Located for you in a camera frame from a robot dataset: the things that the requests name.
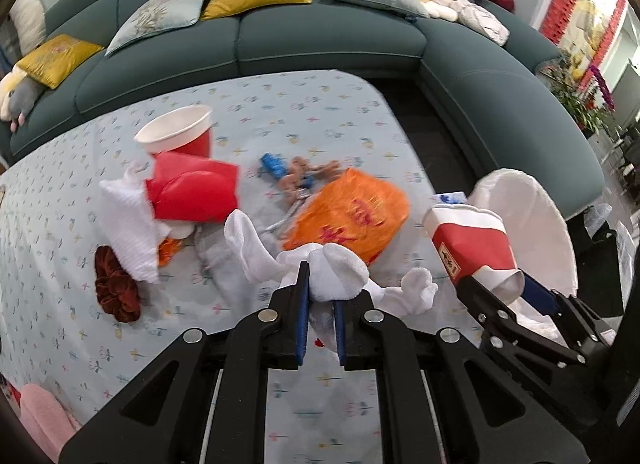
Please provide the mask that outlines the white knitted cloth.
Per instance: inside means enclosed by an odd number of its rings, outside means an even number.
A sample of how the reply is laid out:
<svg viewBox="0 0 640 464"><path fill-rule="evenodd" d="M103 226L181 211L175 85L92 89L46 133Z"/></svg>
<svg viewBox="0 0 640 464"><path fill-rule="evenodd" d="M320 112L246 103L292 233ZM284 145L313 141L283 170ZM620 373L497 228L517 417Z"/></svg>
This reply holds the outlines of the white knitted cloth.
<svg viewBox="0 0 640 464"><path fill-rule="evenodd" d="M131 164L122 178L100 181L98 222L126 273L155 284L160 280L158 248L170 228L155 219L141 172L139 165Z"/></svg>

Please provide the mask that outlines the white tissue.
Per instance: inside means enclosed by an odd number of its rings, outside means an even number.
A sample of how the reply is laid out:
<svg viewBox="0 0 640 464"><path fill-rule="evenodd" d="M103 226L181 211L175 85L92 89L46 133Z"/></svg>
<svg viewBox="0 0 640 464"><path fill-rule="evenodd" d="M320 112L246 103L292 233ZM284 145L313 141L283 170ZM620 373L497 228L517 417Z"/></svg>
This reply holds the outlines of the white tissue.
<svg viewBox="0 0 640 464"><path fill-rule="evenodd" d="M332 351L337 351L332 302L349 301L367 291L375 308L403 318L430 310L438 291L431 271L424 267L410 269L398 287L382 288L371 280L363 260L341 244L311 242L272 256L240 210L233 211L224 223L224 239L252 283L274 281L287 287L296 281L299 266L309 265L309 321L317 339Z"/></svg>

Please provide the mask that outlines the white plush pillow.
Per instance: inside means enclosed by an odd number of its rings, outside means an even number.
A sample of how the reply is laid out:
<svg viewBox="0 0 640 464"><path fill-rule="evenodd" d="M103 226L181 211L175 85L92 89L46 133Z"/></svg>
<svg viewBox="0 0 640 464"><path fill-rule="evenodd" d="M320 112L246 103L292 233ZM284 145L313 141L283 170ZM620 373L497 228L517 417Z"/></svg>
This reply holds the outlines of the white plush pillow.
<svg viewBox="0 0 640 464"><path fill-rule="evenodd" d="M46 38L46 13L40 0L15 0L9 11L23 56Z"/></svg>

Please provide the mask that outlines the brown figurine keychain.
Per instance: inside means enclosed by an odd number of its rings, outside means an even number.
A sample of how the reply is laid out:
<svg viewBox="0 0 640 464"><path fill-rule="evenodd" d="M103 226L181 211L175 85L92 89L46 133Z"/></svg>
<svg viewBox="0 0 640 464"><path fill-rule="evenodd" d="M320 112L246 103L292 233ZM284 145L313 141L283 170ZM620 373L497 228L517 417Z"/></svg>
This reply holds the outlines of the brown figurine keychain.
<svg viewBox="0 0 640 464"><path fill-rule="evenodd" d="M293 204L305 190L309 190L316 179L320 181L336 180L343 173L341 163L335 160L324 164L312 164L302 157L294 157L278 180L279 189L285 202Z"/></svg>

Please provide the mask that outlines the dark red scrunchie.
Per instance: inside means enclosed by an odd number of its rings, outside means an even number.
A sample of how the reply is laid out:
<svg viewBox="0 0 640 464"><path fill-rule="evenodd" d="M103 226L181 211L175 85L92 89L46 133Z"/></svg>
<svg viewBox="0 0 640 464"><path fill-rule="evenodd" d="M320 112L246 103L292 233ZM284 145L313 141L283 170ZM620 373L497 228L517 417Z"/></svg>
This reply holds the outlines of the dark red scrunchie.
<svg viewBox="0 0 640 464"><path fill-rule="evenodd" d="M132 323L141 316L138 284L122 268L115 252L101 245L94 255L96 300L105 314L120 323Z"/></svg>

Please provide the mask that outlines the orange snack bag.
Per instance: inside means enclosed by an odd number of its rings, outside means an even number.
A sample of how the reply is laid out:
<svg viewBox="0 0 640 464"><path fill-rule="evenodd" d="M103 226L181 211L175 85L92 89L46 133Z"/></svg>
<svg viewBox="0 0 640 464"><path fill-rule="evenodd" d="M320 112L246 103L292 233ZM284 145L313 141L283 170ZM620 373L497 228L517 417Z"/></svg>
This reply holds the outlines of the orange snack bag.
<svg viewBox="0 0 640 464"><path fill-rule="evenodd" d="M409 201L399 188L359 169L346 169L300 212L283 248L335 243L371 265L398 234L409 211Z"/></svg>

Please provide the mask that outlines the floral tablecloth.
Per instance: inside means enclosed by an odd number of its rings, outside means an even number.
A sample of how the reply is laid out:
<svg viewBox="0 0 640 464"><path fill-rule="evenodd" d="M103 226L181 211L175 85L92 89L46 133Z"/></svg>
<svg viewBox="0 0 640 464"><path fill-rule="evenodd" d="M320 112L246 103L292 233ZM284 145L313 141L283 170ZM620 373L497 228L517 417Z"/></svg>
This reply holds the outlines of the floral tablecloth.
<svg viewBox="0 0 640 464"><path fill-rule="evenodd" d="M138 321L126 325L96 300L94 253L105 242L100 185L127 169L148 177L153 161L134 135L153 117L193 104L212 108L213 156L240 169L241 207L257 226L286 212L276 183L260 168L267 153L336 160L404 191L409 219L372 266L372 279L387 287L411 268L430 269L439 286L435 305L410 325L431 333L454 327L480 338L421 227L432 195L469 191L473 182L420 83L366 82L337 71L269 74L107 113L2 175L1 372L12 385L47 389L85 422L185 329L222 331L245 315L224 300L228 251L216 225L200 227L155 284L141 285Z"/></svg>

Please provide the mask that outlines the yellow cushion left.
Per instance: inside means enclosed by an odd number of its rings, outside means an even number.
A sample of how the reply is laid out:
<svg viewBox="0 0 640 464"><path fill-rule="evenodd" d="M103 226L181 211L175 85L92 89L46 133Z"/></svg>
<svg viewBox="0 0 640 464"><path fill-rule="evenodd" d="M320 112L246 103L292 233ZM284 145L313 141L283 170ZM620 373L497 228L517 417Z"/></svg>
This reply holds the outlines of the yellow cushion left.
<svg viewBox="0 0 640 464"><path fill-rule="evenodd" d="M70 73L101 50L102 45L60 34L32 50L16 65L38 83L55 90Z"/></svg>

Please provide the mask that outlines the teal sectional sofa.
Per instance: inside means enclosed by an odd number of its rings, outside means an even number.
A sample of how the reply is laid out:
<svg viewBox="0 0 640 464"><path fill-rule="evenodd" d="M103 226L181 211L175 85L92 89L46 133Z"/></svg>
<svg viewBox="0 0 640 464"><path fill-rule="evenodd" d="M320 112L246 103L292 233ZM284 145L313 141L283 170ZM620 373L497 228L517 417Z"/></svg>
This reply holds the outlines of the teal sectional sofa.
<svg viewBox="0 0 640 464"><path fill-rule="evenodd" d="M106 46L146 1L59 0L44 15L44 33ZM331 0L202 21L113 57L94 55L43 95L32 123L2 131L1 152L16 161L101 114L208 82L311 69L401 76L424 89L476 174L526 172L573 216L600 197L604 176L570 113L539 79L559 50L518 16L491 2L485 8L509 30L506 44L456 22Z"/></svg>

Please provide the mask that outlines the potted orchid plant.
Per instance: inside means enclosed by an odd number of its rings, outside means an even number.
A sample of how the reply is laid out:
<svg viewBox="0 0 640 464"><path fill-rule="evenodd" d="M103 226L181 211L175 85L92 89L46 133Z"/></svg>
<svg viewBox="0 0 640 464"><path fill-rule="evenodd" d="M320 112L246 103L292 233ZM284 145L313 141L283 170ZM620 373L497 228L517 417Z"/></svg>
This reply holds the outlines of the potted orchid plant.
<svg viewBox="0 0 640 464"><path fill-rule="evenodd" d="M582 70L577 57L563 52L559 58L545 62L537 76L587 138L608 129L615 102L597 67Z"/></svg>

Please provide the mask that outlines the blue wrapper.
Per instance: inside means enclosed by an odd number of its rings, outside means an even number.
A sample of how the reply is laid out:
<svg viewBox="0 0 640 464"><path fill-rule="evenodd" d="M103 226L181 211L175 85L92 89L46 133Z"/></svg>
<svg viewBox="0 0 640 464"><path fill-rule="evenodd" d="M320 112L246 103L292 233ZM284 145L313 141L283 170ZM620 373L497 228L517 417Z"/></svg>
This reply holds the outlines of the blue wrapper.
<svg viewBox="0 0 640 464"><path fill-rule="evenodd" d="M299 163L285 161L274 154L265 153L260 158L260 165L277 183L284 184L293 180L296 187L304 189L310 189L314 184L309 169L303 169Z"/></svg>

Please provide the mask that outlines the white lined trash bin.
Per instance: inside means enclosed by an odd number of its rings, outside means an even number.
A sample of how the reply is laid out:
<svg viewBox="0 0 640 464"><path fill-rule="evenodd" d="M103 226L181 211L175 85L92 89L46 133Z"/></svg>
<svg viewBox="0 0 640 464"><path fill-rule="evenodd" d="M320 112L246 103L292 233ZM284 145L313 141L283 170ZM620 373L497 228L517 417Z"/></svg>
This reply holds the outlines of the white lined trash bin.
<svg viewBox="0 0 640 464"><path fill-rule="evenodd" d="M514 258L513 269L491 273L482 268L474 278L516 314L523 327L563 344L550 317L524 299L525 279L570 297L577 293L577 266L564 218L544 187L516 169L498 169L481 179L466 203L501 218Z"/></svg>

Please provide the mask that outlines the red white cup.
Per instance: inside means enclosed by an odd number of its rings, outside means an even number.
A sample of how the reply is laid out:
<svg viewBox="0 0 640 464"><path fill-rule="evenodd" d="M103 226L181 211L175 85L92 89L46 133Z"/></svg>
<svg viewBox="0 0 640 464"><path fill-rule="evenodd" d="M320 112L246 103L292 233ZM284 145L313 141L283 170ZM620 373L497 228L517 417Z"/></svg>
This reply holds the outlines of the red white cup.
<svg viewBox="0 0 640 464"><path fill-rule="evenodd" d="M423 228L456 287L473 277L509 305L525 288L502 218L469 204L435 204L423 218Z"/></svg>

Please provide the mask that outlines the white patterned cushion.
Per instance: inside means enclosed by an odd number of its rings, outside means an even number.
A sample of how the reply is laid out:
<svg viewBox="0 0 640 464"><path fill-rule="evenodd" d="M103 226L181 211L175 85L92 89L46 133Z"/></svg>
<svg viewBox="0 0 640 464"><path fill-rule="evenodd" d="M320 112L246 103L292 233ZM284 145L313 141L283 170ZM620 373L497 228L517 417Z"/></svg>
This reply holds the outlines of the white patterned cushion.
<svg viewBox="0 0 640 464"><path fill-rule="evenodd" d="M489 10L469 0L454 0L450 7L457 13L458 21L466 28L485 36L499 46L506 45L510 31Z"/></svg>

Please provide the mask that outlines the pale blue cushion left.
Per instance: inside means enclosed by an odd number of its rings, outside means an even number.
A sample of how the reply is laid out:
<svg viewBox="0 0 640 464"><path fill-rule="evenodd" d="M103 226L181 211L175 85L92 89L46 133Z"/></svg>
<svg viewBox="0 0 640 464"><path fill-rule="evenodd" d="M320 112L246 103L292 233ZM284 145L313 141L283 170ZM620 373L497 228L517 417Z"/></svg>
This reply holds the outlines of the pale blue cushion left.
<svg viewBox="0 0 640 464"><path fill-rule="evenodd" d="M134 42L164 32L191 27L198 22L205 0L149 0L120 26L105 56L111 56Z"/></svg>

